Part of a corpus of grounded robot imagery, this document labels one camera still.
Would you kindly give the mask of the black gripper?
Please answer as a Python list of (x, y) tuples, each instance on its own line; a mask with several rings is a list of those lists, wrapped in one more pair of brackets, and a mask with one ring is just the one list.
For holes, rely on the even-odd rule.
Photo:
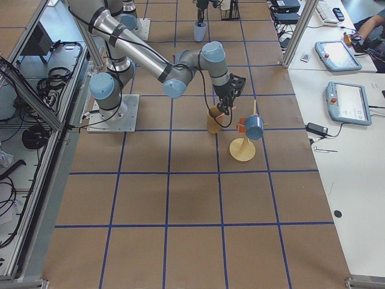
[(197, 10), (197, 25), (202, 26), (205, 19), (205, 10), (208, 8), (209, 0), (196, 0)]
[(230, 109), (235, 109), (235, 98), (240, 96), (246, 83), (246, 78), (229, 74), (229, 80), (222, 85), (214, 85), (214, 91), (219, 97), (217, 108), (220, 113), (229, 115)]

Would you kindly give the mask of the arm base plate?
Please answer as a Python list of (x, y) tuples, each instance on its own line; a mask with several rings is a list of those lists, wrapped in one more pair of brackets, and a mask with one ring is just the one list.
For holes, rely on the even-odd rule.
[(138, 94), (123, 94), (122, 103), (111, 111), (100, 110), (97, 101), (94, 101), (93, 110), (97, 113), (91, 114), (89, 118), (89, 133), (116, 133), (135, 132), (140, 96)]
[(137, 18), (137, 25), (134, 29), (134, 33), (142, 40), (148, 40), (150, 32), (151, 19), (149, 18)]

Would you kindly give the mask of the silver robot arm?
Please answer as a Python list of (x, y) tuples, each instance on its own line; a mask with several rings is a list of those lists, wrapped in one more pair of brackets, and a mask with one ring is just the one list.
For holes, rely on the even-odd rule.
[(175, 64), (164, 59), (141, 40), (118, 17), (122, 1), (69, 1), (69, 11), (93, 35), (146, 69), (163, 85), (171, 98), (182, 96), (197, 71), (207, 71), (219, 101), (221, 113), (231, 115), (233, 102), (244, 86), (245, 78), (229, 72), (226, 52), (218, 41), (207, 42), (200, 50), (185, 50)]
[[(205, 10), (208, 8), (209, 0), (196, 0), (193, 1), (197, 7), (197, 26), (203, 26), (205, 19)], [(135, 1), (123, 1), (123, 12), (122, 15), (131, 15), (137, 18), (137, 11)]]

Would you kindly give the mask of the person forearm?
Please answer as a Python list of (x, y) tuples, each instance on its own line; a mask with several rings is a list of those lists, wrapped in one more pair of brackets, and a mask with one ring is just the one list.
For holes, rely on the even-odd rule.
[(370, 17), (363, 25), (359, 28), (359, 34), (363, 40), (377, 27), (383, 26), (385, 22), (384, 10), (381, 10), (376, 15)]

